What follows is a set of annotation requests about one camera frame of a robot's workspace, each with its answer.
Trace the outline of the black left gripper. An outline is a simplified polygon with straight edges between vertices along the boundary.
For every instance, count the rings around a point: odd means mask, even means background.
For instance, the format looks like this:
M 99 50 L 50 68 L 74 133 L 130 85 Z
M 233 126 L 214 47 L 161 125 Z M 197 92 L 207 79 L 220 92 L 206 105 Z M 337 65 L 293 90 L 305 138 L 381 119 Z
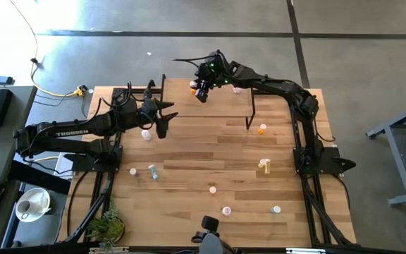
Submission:
M 136 111 L 136 124 L 140 128 L 146 128 L 147 124 L 150 124 L 151 128 L 153 124 L 156 128 L 162 128 L 163 125 L 168 125 L 169 121 L 178 115 L 178 112 L 173 112 L 171 114 L 157 116 L 158 111 L 172 107 L 173 102 L 163 102 L 157 98 L 153 99 L 143 99 L 141 107 Z

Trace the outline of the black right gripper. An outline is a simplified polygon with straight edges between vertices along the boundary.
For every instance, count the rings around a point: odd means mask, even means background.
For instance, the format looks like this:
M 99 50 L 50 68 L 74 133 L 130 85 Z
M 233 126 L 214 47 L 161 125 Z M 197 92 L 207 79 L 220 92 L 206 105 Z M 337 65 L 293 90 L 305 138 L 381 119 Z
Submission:
M 218 87 L 220 88 L 225 84 L 225 79 L 222 76 L 219 69 L 216 68 L 216 65 L 213 62 L 204 62 L 203 69 L 204 71 L 195 72 L 195 82 L 197 84 L 197 89 L 205 90 L 208 88 Z

